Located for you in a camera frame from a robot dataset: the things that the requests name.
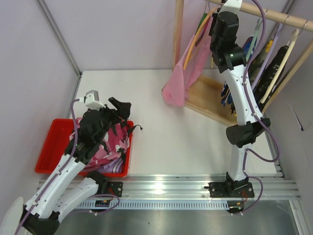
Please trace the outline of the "pink camouflage trousers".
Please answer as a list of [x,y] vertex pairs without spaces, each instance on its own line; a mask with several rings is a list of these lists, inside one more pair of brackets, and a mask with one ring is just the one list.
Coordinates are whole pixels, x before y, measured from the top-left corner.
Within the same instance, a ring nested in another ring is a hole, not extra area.
[[84,167],[82,172],[89,173],[94,170],[97,171],[101,166],[118,158],[123,160],[124,165],[126,163],[127,151],[131,145],[130,137],[136,127],[141,126],[134,125],[134,123],[129,120],[111,127],[103,138],[99,150]]

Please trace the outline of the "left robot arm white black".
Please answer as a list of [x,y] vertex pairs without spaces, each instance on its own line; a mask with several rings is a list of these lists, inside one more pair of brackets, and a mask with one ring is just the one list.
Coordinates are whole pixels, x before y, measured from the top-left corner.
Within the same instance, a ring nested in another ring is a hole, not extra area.
[[117,134],[117,125],[127,126],[132,105],[111,97],[109,102],[114,106],[111,109],[89,95],[78,101],[84,103],[87,111],[79,123],[73,121],[73,139],[49,178],[23,206],[18,228],[24,227],[33,235],[54,234],[63,219],[81,202],[92,196],[105,196],[108,190],[107,178],[93,170],[79,186],[63,194],[100,149],[108,150],[104,141],[107,133]]

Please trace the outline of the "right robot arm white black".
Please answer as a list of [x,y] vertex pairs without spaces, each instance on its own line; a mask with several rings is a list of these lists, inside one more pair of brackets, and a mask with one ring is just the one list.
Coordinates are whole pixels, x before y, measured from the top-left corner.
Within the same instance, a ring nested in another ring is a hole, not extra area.
[[245,173],[247,150],[270,126],[269,118],[263,117],[254,99],[249,78],[244,74],[246,58],[242,48],[236,44],[238,28],[239,18],[235,13],[219,10],[213,14],[210,49],[237,114],[237,123],[226,129],[227,139],[232,145],[230,169],[224,182],[214,182],[209,186],[213,198],[240,198],[242,193],[254,197],[252,184]]

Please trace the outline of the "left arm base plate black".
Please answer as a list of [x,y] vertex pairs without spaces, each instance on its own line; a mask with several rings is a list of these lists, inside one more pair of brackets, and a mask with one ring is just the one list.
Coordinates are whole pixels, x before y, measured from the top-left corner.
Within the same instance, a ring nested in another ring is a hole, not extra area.
[[108,182],[105,193],[121,197],[122,191],[123,191],[122,182]]

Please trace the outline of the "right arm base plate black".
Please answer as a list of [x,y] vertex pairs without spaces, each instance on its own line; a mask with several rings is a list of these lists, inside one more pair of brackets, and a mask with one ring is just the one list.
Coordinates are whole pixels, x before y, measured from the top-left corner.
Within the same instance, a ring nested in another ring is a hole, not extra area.
[[226,182],[211,182],[204,186],[210,192],[212,198],[254,198],[252,183],[238,189],[231,189]]

